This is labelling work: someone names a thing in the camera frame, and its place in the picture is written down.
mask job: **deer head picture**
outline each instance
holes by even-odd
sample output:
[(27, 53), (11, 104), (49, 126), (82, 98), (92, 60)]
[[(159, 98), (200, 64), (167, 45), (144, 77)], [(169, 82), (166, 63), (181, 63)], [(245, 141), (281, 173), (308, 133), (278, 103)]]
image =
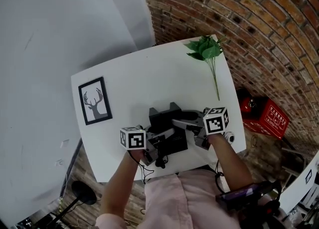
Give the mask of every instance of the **deer head picture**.
[(103, 78), (79, 86), (86, 125), (112, 118)]
[(98, 111), (98, 104), (103, 100), (103, 94), (101, 92), (101, 90), (99, 90), (98, 88), (96, 88), (96, 91), (98, 92), (99, 94), (99, 100), (96, 101), (96, 99), (94, 98), (94, 101), (95, 101), (95, 105), (92, 105), (92, 102), (90, 101), (90, 104), (88, 103), (88, 97), (86, 96), (86, 93), (84, 94), (83, 96), (83, 99), (84, 99), (84, 104), (85, 105), (88, 105), (89, 106), (89, 109), (92, 109), (93, 111), (93, 115), (94, 115), (94, 118), (95, 119), (100, 119), (100, 118), (103, 118), (107, 115), (107, 113), (104, 113), (104, 114), (100, 114), (99, 111)]

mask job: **white cube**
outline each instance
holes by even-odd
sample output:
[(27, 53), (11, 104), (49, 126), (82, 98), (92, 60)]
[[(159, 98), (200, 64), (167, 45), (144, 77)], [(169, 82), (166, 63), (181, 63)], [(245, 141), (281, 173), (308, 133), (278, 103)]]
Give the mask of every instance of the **white cube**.
[(223, 133), (229, 123), (227, 109), (225, 107), (212, 108), (203, 117), (206, 134)]
[(146, 149), (146, 132), (137, 127), (120, 129), (120, 142), (126, 150)]

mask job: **black stand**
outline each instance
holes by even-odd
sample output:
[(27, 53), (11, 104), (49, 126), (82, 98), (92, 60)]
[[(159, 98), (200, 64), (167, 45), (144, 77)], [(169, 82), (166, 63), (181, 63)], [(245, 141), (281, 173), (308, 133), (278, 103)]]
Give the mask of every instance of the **black stand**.
[(65, 210), (62, 211), (54, 220), (52, 220), (46, 226), (46, 228), (52, 228), (55, 225), (55, 222), (60, 220), (78, 201), (81, 201), (82, 203), (86, 203), (88, 205), (93, 205), (94, 203), (96, 203), (97, 199), (94, 191), (87, 184), (81, 181), (74, 181), (72, 183), (72, 192), (75, 195), (76, 199), (68, 207), (66, 207)]

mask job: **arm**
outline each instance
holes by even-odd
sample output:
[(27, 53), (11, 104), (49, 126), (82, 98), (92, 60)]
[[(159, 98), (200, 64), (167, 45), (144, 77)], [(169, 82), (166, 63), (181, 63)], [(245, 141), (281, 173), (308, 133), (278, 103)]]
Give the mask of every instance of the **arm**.
[[(142, 153), (140, 150), (131, 151), (138, 162)], [(126, 152), (118, 169), (104, 188), (101, 214), (114, 214), (124, 218), (124, 209), (132, 191), (137, 168), (137, 163)]]
[(221, 134), (209, 135), (208, 141), (214, 147), (231, 191), (253, 183), (252, 176), (246, 164), (239, 158)]

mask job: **table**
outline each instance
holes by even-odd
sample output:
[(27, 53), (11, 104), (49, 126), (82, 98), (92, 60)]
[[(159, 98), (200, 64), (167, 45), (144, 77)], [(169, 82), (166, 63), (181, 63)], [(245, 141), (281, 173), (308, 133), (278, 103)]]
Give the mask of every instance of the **table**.
[[(226, 106), (229, 115), (227, 131), (232, 131), (236, 153), (246, 149), (244, 127), (234, 83), (223, 54), (216, 58), (216, 75), (220, 101), (208, 65), (186, 53), (184, 46), (192, 38), (158, 45), (106, 61), (71, 77), (77, 121), (90, 165), (97, 182), (108, 182), (117, 169), (125, 149), (120, 145), (120, 128), (142, 125), (147, 127), (149, 108), (158, 111), (175, 102), (182, 110), (202, 111), (205, 107)], [(78, 86), (104, 77), (113, 119), (85, 125)], [(169, 155), (166, 168), (155, 164), (148, 178), (191, 170), (216, 161), (211, 147), (206, 151), (195, 146), (193, 133), (186, 132), (188, 150)], [(141, 179), (137, 171), (135, 180)]]
[(319, 151), (301, 174), (283, 191), (280, 196), (280, 208), (288, 214), (314, 185), (319, 165)]

